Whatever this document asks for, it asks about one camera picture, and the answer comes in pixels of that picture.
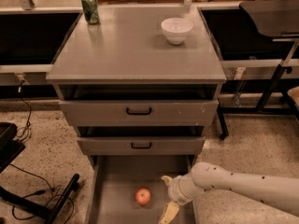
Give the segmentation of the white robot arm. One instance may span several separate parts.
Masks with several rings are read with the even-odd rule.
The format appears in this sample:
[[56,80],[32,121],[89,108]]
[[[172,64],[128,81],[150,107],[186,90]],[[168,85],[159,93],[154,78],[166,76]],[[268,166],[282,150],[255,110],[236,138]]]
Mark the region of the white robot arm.
[[293,216],[299,216],[299,179],[242,174],[218,165],[198,162],[186,175],[163,175],[170,202],[165,204],[158,224],[170,224],[181,206],[213,189],[230,190]]

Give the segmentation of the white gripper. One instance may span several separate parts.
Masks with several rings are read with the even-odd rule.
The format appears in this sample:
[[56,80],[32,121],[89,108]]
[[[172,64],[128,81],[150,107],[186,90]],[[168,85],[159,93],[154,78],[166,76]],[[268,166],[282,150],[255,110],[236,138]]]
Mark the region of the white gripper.
[[163,175],[161,179],[168,186],[168,196],[173,202],[164,206],[158,224],[170,224],[178,214],[179,206],[190,203],[194,198],[195,185],[190,175],[178,175],[174,178]]

